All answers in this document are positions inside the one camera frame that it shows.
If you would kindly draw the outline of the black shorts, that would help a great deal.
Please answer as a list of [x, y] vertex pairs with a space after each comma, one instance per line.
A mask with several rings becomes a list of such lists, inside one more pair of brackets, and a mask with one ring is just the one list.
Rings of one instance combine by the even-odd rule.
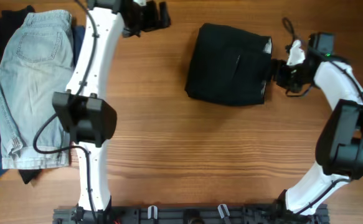
[[185, 91], [227, 106], [262, 105], [270, 79], [272, 38], [230, 26], [199, 29]]

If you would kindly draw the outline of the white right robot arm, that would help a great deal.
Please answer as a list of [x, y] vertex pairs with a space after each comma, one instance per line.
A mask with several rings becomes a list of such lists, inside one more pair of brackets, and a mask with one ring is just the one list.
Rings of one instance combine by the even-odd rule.
[[315, 161], [302, 179], [284, 190], [272, 212], [275, 218], [303, 222], [336, 190], [363, 177], [363, 87], [349, 62], [333, 54], [334, 36], [319, 32], [309, 41], [292, 30], [287, 60], [274, 60], [271, 75], [290, 98], [318, 88], [332, 113], [315, 147]]

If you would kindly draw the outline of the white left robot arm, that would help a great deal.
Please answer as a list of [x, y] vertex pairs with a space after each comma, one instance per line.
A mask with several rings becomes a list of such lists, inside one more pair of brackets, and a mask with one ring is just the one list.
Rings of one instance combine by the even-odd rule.
[[85, 34], [73, 75], [52, 106], [76, 150], [80, 171], [81, 220], [94, 219], [111, 207], [106, 170], [107, 143], [117, 113], [105, 100], [108, 75], [120, 37], [165, 29], [171, 18], [164, 1], [88, 1]]

